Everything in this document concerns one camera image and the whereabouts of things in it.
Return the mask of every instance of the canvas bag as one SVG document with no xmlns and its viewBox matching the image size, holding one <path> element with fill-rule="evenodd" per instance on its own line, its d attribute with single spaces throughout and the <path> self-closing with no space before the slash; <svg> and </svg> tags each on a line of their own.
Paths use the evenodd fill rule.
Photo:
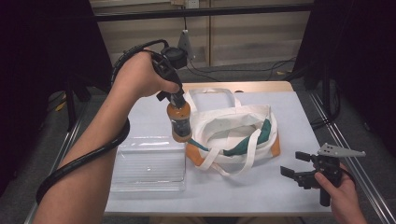
<svg viewBox="0 0 396 224">
<path fill-rule="evenodd" d="M 193 98 L 199 93 L 225 93 L 231 107 L 199 111 Z M 192 138 L 186 145 L 186 155 L 201 170 L 209 167 L 221 175 L 240 175 L 253 162 L 280 154 L 277 123 L 269 105 L 241 105 L 227 89 L 189 90 L 185 95 L 191 107 Z M 240 163 L 237 172 L 225 171 L 221 164 Z"/>
</svg>

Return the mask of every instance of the bottle label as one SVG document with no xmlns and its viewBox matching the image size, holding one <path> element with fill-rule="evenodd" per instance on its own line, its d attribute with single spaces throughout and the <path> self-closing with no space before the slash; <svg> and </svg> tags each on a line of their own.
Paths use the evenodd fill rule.
<svg viewBox="0 0 396 224">
<path fill-rule="evenodd" d="M 191 133 L 190 120 L 189 119 L 178 119 L 172 120 L 173 131 L 180 137 L 185 137 Z"/>
</svg>

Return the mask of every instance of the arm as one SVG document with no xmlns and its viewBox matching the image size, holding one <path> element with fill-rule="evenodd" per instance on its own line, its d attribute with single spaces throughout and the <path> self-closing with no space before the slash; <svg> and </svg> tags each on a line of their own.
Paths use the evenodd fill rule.
<svg viewBox="0 0 396 224">
<path fill-rule="evenodd" d="M 332 197 L 332 214 L 339 223 L 367 223 L 359 207 L 355 184 L 349 176 L 343 174 L 339 188 L 336 188 L 322 173 L 315 173 L 315 179 Z"/>
<path fill-rule="evenodd" d="M 146 52 L 136 54 L 121 68 L 115 83 L 87 130 L 69 150 L 60 167 L 115 138 L 134 103 L 157 91 L 177 92 L 178 85 L 163 80 Z M 100 223 L 106 208 L 116 150 L 65 176 L 44 196 L 34 223 Z"/>
</svg>

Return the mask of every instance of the wall outlet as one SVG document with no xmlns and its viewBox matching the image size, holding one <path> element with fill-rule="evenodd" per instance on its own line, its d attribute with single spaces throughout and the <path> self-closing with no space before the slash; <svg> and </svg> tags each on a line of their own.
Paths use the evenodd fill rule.
<svg viewBox="0 0 396 224">
<path fill-rule="evenodd" d="M 187 0 L 186 8 L 199 8 L 199 0 Z"/>
</svg>

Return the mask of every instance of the orange trim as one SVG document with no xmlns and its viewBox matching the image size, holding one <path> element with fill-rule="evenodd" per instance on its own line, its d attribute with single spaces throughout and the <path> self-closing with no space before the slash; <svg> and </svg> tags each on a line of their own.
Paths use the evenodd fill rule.
<svg viewBox="0 0 396 224">
<path fill-rule="evenodd" d="M 199 153 L 198 147 L 195 145 L 192 145 L 188 143 L 186 145 L 186 156 L 196 165 L 200 166 L 203 162 L 204 159 L 201 157 L 201 154 Z"/>
<path fill-rule="evenodd" d="M 280 154 L 279 133 L 276 136 L 274 144 L 271 146 L 271 153 L 273 157 L 279 156 Z"/>
</svg>

